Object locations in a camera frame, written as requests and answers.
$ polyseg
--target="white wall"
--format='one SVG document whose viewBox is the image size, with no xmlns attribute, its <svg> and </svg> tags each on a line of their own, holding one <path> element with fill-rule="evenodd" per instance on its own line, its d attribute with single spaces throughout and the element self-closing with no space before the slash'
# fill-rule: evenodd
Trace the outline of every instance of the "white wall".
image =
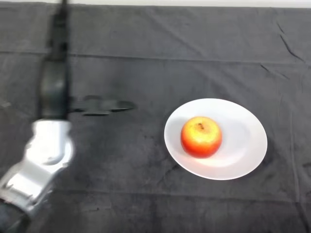
<svg viewBox="0 0 311 233">
<path fill-rule="evenodd" d="M 59 0 L 6 0 L 41 1 L 56 3 Z M 242 6 L 242 7 L 293 7 L 311 8 L 311 0 L 69 0 L 71 3 L 96 5 L 154 5 L 154 6 Z"/>
</svg>

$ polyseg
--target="black tablecloth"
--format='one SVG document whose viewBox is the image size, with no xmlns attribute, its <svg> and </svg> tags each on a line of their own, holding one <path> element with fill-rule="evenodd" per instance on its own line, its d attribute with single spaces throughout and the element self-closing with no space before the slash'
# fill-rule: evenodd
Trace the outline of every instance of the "black tablecloth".
<svg viewBox="0 0 311 233">
<path fill-rule="evenodd" d="M 54 10 L 0 4 L 0 175 L 31 136 Z M 311 231 L 311 10 L 74 5 L 70 22 L 73 94 L 138 109 L 71 116 L 74 161 L 29 232 Z M 164 124 L 199 98 L 236 102 L 262 122 L 268 151 L 256 170 L 213 181 L 170 157 Z"/>
</svg>

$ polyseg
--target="white plate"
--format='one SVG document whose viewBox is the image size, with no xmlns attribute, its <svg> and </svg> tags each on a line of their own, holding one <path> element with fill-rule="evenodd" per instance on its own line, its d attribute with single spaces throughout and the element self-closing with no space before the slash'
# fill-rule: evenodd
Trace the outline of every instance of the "white plate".
<svg viewBox="0 0 311 233">
<path fill-rule="evenodd" d="M 182 148 L 180 133 L 192 117 L 209 117 L 220 126 L 223 142 L 206 159 L 196 159 Z M 260 121 L 242 106 L 220 99 L 194 100 L 177 108 L 164 129 L 166 147 L 189 172 L 213 180 L 231 180 L 253 171 L 267 151 L 267 135 Z"/>
</svg>

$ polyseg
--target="black fabric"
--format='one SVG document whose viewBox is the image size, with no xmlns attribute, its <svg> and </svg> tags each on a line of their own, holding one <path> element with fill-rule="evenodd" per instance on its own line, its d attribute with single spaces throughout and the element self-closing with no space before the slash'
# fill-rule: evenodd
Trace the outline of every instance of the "black fabric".
<svg viewBox="0 0 311 233">
<path fill-rule="evenodd" d="M 1 175 L 31 136 L 54 10 L 0 4 Z M 29 232 L 311 231 L 311 10 L 75 5 L 70 20 L 73 94 L 138 109 L 71 116 L 75 159 Z M 268 151 L 256 170 L 212 181 L 170 157 L 164 124 L 198 98 L 230 100 L 258 117 Z"/>
</svg>

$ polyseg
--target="red apple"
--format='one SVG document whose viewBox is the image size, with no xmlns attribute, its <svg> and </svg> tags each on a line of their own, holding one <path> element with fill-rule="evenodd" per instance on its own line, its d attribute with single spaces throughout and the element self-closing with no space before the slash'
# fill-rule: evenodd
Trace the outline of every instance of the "red apple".
<svg viewBox="0 0 311 233">
<path fill-rule="evenodd" d="M 210 157 L 219 149 L 221 143 L 221 129 L 208 117 L 191 118 L 181 131 L 181 144 L 184 150 L 196 158 Z"/>
</svg>

